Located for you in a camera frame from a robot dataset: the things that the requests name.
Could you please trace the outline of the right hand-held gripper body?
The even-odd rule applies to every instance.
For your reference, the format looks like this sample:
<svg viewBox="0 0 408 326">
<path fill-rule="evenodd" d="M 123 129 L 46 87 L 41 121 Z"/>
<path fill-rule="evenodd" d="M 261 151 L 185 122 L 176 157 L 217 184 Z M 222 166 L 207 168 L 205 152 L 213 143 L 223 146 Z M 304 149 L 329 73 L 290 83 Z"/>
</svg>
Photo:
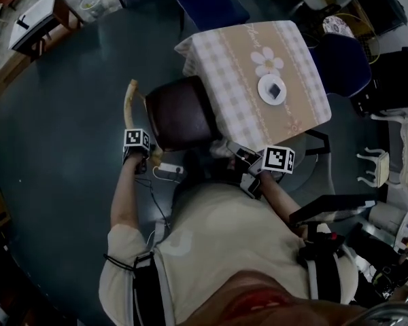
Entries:
<svg viewBox="0 0 408 326">
<path fill-rule="evenodd" d="M 268 146 L 256 162 L 242 174 L 240 188 L 251 198 L 259 199 L 260 177 L 263 171 L 292 174 L 294 169 L 294 151 L 289 147 Z"/>
</svg>

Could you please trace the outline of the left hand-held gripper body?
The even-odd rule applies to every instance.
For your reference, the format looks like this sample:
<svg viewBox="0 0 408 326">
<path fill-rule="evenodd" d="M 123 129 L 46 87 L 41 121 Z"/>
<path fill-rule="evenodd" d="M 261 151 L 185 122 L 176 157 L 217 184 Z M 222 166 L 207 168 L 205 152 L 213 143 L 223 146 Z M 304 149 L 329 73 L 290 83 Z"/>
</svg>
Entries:
<svg viewBox="0 0 408 326">
<path fill-rule="evenodd" d="M 143 156 L 141 162 L 135 167 L 135 174 L 144 174 L 147 171 L 147 160 L 150 158 L 151 152 L 150 135 L 144 129 L 126 129 L 124 131 L 122 163 L 125 163 L 134 153 L 140 153 Z"/>
</svg>

